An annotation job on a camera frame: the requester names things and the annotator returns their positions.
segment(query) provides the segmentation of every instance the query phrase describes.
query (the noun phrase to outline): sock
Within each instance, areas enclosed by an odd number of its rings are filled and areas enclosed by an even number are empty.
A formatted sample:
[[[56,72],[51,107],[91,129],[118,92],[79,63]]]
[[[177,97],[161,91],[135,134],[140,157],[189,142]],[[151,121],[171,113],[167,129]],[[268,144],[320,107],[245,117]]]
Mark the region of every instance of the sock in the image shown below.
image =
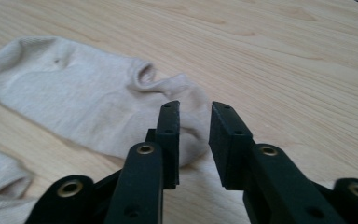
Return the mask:
[[[120,158],[159,108],[179,100],[180,165],[208,148],[210,102],[186,75],[154,81],[138,58],[107,53],[57,36],[16,39],[0,50],[0,102],[62,138]]]
[[[0,153],[0,223],[22,224],[36,199],[21,199],[31,178],[17,161]]]

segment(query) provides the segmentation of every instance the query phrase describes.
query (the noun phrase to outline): wooden table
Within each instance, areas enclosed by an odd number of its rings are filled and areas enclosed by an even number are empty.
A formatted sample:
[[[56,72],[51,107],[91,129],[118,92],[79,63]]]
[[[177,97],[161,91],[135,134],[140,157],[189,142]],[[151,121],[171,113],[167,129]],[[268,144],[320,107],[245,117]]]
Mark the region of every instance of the wooden table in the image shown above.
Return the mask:
[[[0,48],[59,35],[186,73],[236,108],[256,142],[319,183],[358,178],[358,3],[352,0],[0,1]],[[0,105],[0,151],[34,173],[27,197],[66,175],[98,181],[123,161],[65,142]],[[210,152],[164,193],[165,223],[246,223]]]

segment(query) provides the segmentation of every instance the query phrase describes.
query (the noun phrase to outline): fabric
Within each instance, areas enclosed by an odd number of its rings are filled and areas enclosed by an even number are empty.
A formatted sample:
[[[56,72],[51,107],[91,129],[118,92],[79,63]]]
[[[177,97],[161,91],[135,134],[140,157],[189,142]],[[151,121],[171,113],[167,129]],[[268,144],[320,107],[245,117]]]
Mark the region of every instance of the fabric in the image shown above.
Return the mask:
[[[21,224],[29,216],[36,199],[21,199],[31,177],[17,161],[0,153],[0,224]]]
[[[0,50],[0,102],[55,134],[125,158],[156,128],[159,108],[181,102],[180,165],[207,148],[210,102],[186,75],[154,81],[151,63],[56,36]]]

